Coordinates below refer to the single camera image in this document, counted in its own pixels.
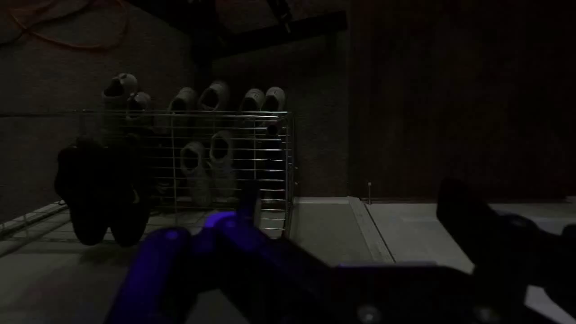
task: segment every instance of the floor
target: floor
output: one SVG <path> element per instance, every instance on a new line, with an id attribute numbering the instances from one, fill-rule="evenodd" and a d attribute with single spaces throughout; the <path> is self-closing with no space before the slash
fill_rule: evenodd
<path id="1" fill-rule="evenodd" d="M 559 233 L 564 224 L 576 220 L 572 204 L 492 207 L 527 216 L 550 233 Z M 300 198 L 293 242 L 330 267 L 444 265 L 469 272 L 471 263 L 435 222 L 433 213 L 433 204 L 365 206 L 357 198 Z M 177 220 L 194 233 L 201 229 L 203 215 Z M 172 222 L 172 216 L 156 216 L 149 231 Z M 0 323 L 100 323 L 134 249 L 116 249 L 109 238 L 93 249 L 77 245 L 66 213 L 30 227 L 28 236 L 41 229 L 48 233 L 0 258 Z M 14 240 L 0 243 L 0 249 L 5 249 Z M 527 305 L 555 323 L 576 323 L 537 288 L 528 290 Z M 203 294 L 188 317 L 188 323 L 206 321 L 246 323 L 217 292 Z"/>

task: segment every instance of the wooden wall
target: wooden wall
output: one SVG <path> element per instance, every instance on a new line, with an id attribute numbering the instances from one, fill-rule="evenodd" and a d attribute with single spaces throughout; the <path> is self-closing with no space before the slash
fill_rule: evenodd
<path id="1" fill-rule="evenodd" d="M 573 195 L 573 9 L 352 2 L 350 193 L 433 198 L 458 177 L 492 198 Z"/>

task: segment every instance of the metal wire rack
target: metal wire rack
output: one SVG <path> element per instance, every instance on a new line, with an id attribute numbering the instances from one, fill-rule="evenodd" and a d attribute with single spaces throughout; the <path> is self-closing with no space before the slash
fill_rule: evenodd
<path id="1" fill-rule="evenodd" d="M 271 238 L 289 236 L 293 207 L 293 134 L 289 112 L 60 112 L 0 117 L 77 119 L 78 137 L 131 139 L 145 150 L 141 170 L 154 186 L 147 233 L 165 225 L 199 231 L 212 211 L 233 209 L 248 186 L 258 191 L 253 224 Z M 208 200 L 197 202 L 203 171 Z M 0 256 L 28 242 L 69 243 L 66 206 L 55 202 L 0 227 Z"/>

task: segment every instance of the cable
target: cable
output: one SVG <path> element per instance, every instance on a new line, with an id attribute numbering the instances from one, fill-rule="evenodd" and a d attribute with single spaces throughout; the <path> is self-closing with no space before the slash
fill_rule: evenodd
<path id="1" fill-rule="evenodd" d="M 116 8 L 123 13 L 123 24 L 120 27 L 120 33 L 109 42 L 109 44 L 100 44 L 100 45 L 73 45 L 73 44 L 64 44 L 64 42 L 59 42 L 59 40 L 51 40 L 48 36 L 42 36 L 39 33 L 35 33 L 33 29 L 37 29 L 39 26 L 46 26 L 46 24 L 53 24 L 53 22 L 60 22 L 60 20 L 68 20 L 68 18 L 73 18 L 84 11 L 87 11 L 96 0 L 87 0 L 82 8 L 71 11 L 71 13 L 66 13 L 62 17 L 57 17 L 57 18 L 48 18 L 48 20 L 41 20 L 41 22 L 35 22 L 32 26 L 23 26 L 23 22 L 19 22 L 14 13 L 8 13 L 8 18 L 14 22 L 14 26 L 21 31 L 21 35 L 14 36 L 12 40 L 5 42 L 5 44 L 14 44 L 17 42 L 23 35 L 28 35 L 35 40 L 41 40 L 44 44 L 50 44 L 53 47 L 59 47 L 59 49 L 68 49 L 68 51 L 82 51 L 82 53 L 95 53 L 95 51 L 107 51 L 107 49 L 113 49 L 116 45 L 122 44 L 125 33 L 127 33 L 127 27 L 129 27 L 129 17 L 127 17 L 127 9 L 123 6 L 123 0 L 114 0 Z"/>
<path id="2" fill-rule="evenodd" d="M 37 4 L 37 6 L 23 6 L 23 8 L 14 8 L 14 9 L 5 9 L 6 13 L 8 11 L 33 11 L 32 17 L 28 17 L 26 20 L 30 18 L 39 18 L 41 15 L 44 15 L 46 11 L 50 11 L 53 6 L 57 4 L 57 0 L 50 0 L 50 2 L 42 2 L 42 4 Z M 12 45 L 15 44 L 19 38 L 23 38 L 26 35 L 26 31 L 19 31 L 15 36 L 12 36 L 10 40 L 5 40 L 5 42 L 0 42 L 0 47 L 6 47 L 6 45 Z"/>

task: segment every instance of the black shoe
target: black shoe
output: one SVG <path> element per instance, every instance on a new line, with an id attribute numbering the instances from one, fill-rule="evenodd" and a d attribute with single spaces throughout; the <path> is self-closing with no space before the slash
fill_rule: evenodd
<path id="1" fill-rule="evenodd" d="M 55 193 L 66 202 L 73 234 L 84 245 L 104 240 L 107 216 L 102 206 L 104 146 L 78 139 L 57 155 Z"/>
<path id="2" fill-rule="evenodd" d="M 136 135 L 109 143 L 105 152 L 109 231 L 120 247 L 136 245 L 149 220 L 150 180 L 141 161 L 145 146 Z"/>

